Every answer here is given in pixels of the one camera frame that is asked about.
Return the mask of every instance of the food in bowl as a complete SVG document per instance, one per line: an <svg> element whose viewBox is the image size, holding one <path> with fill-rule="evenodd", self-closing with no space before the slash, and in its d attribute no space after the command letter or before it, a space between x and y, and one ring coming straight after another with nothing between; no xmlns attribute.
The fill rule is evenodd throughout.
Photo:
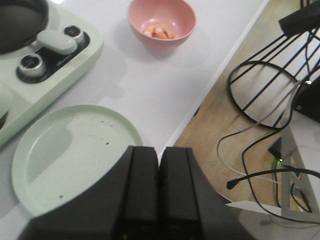
<svg viewBox="0 0 320 240"><path fill-rule="evenodd" d="M158 23L155 26L148 26L143 34L148 37L153 37L157 39L174 39L175 35L171 29L164 25L163 23Z"/></svg>

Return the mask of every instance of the white countertop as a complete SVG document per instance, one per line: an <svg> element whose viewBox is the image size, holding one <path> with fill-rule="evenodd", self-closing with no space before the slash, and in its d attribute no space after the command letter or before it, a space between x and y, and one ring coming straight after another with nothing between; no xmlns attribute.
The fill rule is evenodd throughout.
<svg viewBox="0 0 320 240"><path fill-rule="evenodd" d="M100 30L104 48L93 68L43 114L76 104L111 108L126 116L144 145L160 156L176 142L268 0L187 0L197 26L172 51L147 48L135 38L126 17L129 2L61 3ZM0 151L0 240L16 239L30 218L11 186L11 160L26 129Z"/></svg>

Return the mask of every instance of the mint green plate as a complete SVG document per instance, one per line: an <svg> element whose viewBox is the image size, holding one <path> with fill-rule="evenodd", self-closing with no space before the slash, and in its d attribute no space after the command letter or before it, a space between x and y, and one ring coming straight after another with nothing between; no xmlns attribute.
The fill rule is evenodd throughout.
<svg viewBox="0 0 320 240"><path fill-rule="evenodd" d="M97 105L59 109L22 137L12 162L13 188L31 214L41 215L92 186L129 145L142 144L136 128L111 109Z"/></svg>

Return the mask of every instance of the pink bowl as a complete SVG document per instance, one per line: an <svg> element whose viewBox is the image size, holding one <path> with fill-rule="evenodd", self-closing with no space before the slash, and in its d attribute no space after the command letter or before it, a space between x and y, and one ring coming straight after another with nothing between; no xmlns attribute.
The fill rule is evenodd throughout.
<svg viewBox="0 0 320 240"><path fill-rule="evenodd" d="M196 14L183 0L133 0L127 17L134 35L155 49L173 49L183 44L196 26ZM159 39L145 35L148 26L163 23L171 28L174 39Z"/></svg>

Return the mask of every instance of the black pot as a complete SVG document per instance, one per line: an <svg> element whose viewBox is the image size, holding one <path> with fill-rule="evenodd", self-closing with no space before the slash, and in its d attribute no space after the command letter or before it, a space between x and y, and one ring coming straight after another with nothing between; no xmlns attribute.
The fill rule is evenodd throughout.
<svg viewBox="0 0 320 240"><path fill-rule="evenodd" d="M48 24L46 0L0 0L0 54L32 43Z"/></svg>

